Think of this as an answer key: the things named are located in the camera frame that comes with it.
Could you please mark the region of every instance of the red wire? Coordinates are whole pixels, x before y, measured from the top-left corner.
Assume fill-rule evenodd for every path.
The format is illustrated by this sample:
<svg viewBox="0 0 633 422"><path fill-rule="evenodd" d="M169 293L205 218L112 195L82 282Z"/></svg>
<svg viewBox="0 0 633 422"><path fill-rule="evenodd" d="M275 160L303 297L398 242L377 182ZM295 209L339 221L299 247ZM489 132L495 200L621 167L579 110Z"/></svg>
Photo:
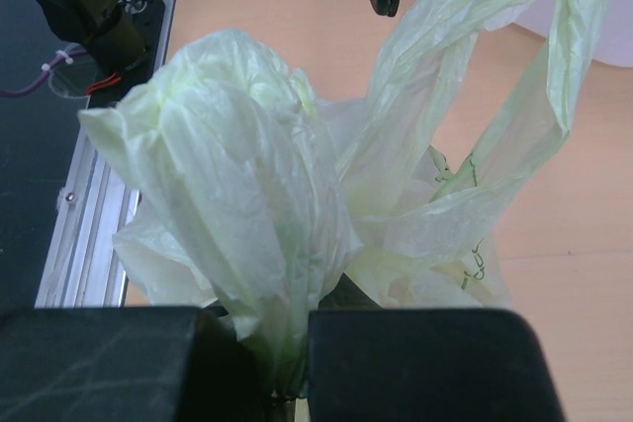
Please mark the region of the red wire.
<svg viewBox="0 0 633 422"><path fill-rule="evenodd" d="M96 83L89 86L86 90L86 96L90 96L92 93L94 93L95 91L99 91L100 89L109 88L110 86L121 82L121 79L121 76L118 76L117 73L112 73L106 79L97 81Z"/></svg>

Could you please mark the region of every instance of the translucent plastic bag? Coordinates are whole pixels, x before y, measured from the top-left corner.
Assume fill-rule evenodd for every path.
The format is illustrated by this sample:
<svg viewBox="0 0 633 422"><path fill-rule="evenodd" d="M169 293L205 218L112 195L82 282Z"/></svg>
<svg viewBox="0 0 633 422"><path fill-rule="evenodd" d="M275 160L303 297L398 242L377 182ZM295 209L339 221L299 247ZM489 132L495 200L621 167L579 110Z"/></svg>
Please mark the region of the translucent plastic bag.
<svg viewBox="0 0 633 422"><path fill-rule="evenodd" d="M301 71L224 31L117 109L82 112L143 195L115 238L133 283L152 302L216 295L285 394L303 383L308 312L343 270L384 306L508 304L490 232L567 138L607 0L556 0L549 40L454 175L430 141L478 32L531 1L418 0L358 101L318 99Z"/></svg>

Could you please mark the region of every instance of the metal frame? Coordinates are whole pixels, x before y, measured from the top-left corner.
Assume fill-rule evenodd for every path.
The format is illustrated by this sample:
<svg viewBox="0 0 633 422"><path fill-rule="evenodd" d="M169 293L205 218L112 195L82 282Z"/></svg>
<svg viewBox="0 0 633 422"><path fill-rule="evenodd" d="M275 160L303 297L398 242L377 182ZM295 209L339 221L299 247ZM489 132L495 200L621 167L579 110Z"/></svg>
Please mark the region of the metal frame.
<svg viewBox="0 0 633 422"><path fill-rule="evenodd" d="M156 64L165 60L175 0L165 2ZM129 189L79 133L46 257L36 307L119 306L126 275L112 235L132 219L138 191Z"/></svg>

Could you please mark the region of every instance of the wooden table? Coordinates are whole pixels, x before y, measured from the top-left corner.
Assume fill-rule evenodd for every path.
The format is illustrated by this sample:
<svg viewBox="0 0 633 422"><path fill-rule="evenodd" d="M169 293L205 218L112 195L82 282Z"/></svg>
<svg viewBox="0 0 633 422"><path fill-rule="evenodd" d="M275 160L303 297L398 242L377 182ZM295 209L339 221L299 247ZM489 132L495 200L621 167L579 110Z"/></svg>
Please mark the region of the wooden table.
<svg viewBox="0 0 633 422"><path fill-rule="evenodd" d="M414 0L403 0L401 15ZM369 0L178 0L171 51L237 27L301 66L332 100L365 94L398 18ZM460 163L542 39L481 35L465 87L434 144ZM571 421L633 420L633 69L595 64L565 148L497 226L517 310L541 338Z"/></svg>

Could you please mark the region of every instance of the white container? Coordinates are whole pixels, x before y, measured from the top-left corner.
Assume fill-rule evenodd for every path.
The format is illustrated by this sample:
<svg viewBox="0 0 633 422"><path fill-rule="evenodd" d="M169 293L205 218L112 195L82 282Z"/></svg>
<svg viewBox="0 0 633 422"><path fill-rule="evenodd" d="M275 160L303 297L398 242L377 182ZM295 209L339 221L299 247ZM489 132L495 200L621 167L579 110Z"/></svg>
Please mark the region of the white container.
<svg viewBox="0 0 633 422"><path fill-rule="evenodd" d="M516 24L547 37L553 15L553 0L537 0L516 19ZM614 66L633 67L633 0L611 0L593 58Z"/></svg>

